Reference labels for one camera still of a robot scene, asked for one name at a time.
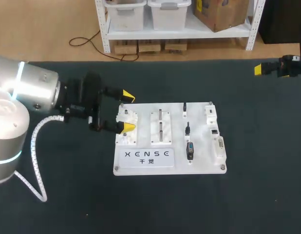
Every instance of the white cable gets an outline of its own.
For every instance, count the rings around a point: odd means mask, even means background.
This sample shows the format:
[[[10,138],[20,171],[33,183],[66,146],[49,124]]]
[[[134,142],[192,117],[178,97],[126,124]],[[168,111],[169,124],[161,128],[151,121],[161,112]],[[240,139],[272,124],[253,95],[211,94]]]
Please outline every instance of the white cable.
[[[36,138],[37,138],[40,128],[42,128],[42,126],[44,124],[46,124],[47,122],[54,121],[54,120],[63,122],[64,116],[49,116],[47,118],[44,118],[34,129],[34,132],[32,134],[32,139],[31,139],[30,149],[31,149],[31,155],[32,155],[32,162],[33,162],[33,167],[34,167],[34,171],[36,174],[36,178],[37,178],[37,182],[38,182],[41,194],[38,193],[38,191],[28,182],[28,180],[26,180],[18,171],[14,172],[14,174],[21,181],[23,181],[24,184],[33,192],[33,194],[36,195],[36,197],[38,197],[42,202],[46,202],[48,197],[45,192],[44,185],[43,185],[42,178],[41,178],[40,171],[39,171],[39,167],[38,167],[38,162],[37,162],[37,157],[36,157]]]

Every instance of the white connector block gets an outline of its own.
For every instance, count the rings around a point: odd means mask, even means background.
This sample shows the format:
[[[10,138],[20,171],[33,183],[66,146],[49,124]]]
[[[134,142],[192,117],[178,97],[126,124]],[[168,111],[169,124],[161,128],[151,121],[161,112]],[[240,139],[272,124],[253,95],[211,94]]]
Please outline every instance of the white connector block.
[[[207,124],[216,124],[217,112],[214,105],[205,106]]]
[[[119,106],[116,121],[131,123],[135,129],[125,134],[116,134],[116,145],[136,145],[137,143],[137,113]]]
[[[218,136],[212,141],[212,157],[215,165],[225,164],[226,162],[225,145],[222,136]]]

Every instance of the screw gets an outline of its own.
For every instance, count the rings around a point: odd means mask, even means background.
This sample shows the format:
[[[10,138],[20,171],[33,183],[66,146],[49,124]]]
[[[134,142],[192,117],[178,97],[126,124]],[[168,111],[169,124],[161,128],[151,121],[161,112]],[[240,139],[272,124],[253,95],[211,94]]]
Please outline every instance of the screw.
[[[41,106],[40,106],[39,104],[35,104],[33,107],[34,107],[36,110],[39,110],[39,109],[41,108]]]

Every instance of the cardboard box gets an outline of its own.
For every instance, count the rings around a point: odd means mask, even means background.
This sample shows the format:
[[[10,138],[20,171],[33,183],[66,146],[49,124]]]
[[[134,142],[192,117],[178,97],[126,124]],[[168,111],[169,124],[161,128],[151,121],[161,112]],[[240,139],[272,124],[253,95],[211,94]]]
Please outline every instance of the cardboard box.
[[[249,0],[195,0],[195,16],[213,32],[243,24]]]
[[[117,55],[135,55],[137,53],[136,40],[117,40],[114,46]]]

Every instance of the black table surface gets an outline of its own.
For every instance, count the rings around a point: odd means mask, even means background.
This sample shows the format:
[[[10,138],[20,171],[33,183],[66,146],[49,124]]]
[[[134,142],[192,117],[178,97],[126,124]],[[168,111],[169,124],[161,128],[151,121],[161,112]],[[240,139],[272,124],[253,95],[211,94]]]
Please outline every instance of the black table surface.
[[[15,176],[0,185],[0,234],[301,234],[301,78],[254,77],[258,60],[36,62],[62,80],[88,70],[137,103],[212,101],[227,153],[224,175],[114,176],[112,133],[51,122],[37,157],[40,202]],[[105,98],[103,117],[119,102]],[[31,113],[18,171],[37,188]]]

